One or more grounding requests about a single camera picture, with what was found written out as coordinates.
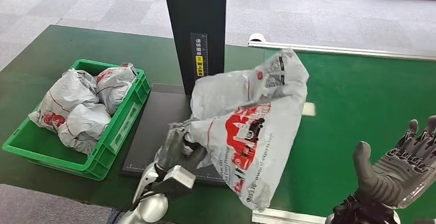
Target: black vertical board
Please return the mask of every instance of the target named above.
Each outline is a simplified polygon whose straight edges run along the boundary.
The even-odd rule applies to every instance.
[[[191,95],[196,79],[224,72],[226,0],[167,0],[167,5],[185,94]]]

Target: black stand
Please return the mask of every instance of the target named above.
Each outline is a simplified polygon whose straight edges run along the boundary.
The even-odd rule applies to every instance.
[[[198,78],[224,71],[226,0],[167,0],[183,87],[153,84],[121,173],[140,177],[165,141],[169,124],[191,115]],[[197,181],[224,185],[213,166]]]

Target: green tabletop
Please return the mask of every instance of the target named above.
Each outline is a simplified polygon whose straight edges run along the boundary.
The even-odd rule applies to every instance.
[[[226,71],[252,68],[265,50],[226,47]],[[403,134],[407,122],[436,114],[436,63],[329,53],[298,53],[310,78],[307,101],[315,117],[303,117],[271,208],[327,216],[357,186],[351,154],[369,142],[375,161]],[[0,72],[0,143],[41,101],[77,59],[132,62],[150,83],[181,84],[172,39],[49,26]],[[119,175],[130,133],[108,176],[92,181],[32,164],[0,151],[0,182],[81,202],[126,210],[138,178]],[[402,223],[436,218],[436,185],[406,210]],[[250,223],[251,211],[228,188],[196,185],[172,201],[165,220],[176,223]]]

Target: yellow label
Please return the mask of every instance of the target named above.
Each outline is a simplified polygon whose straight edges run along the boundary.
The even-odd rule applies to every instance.
[[[204,68],[203,68],[203,56],[197,55],[195,56],[195,65],[197,66],[197,76],[204,76]]]

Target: robotic hand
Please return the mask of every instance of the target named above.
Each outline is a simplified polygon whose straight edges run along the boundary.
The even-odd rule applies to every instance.
[[[192,189],[195,181],[192,172],[207,152],[199,145],[186,156],[183,152],[183,130],[182,124],[172,125],[157,162],[151,163],[142,173],[133,197],[133,206],[119,224],[156,222],[167,212],[168,198],[180,197]]]
[[[369,158],[371,147],[359,142],[353,153],[358,189],[341,205],[327,224],[399,224],[393,209],[405,208],[436,179],[436,116],[428,118],[427,126],[415,138],[418,122],[409,127],[395,146],[375,165]]]

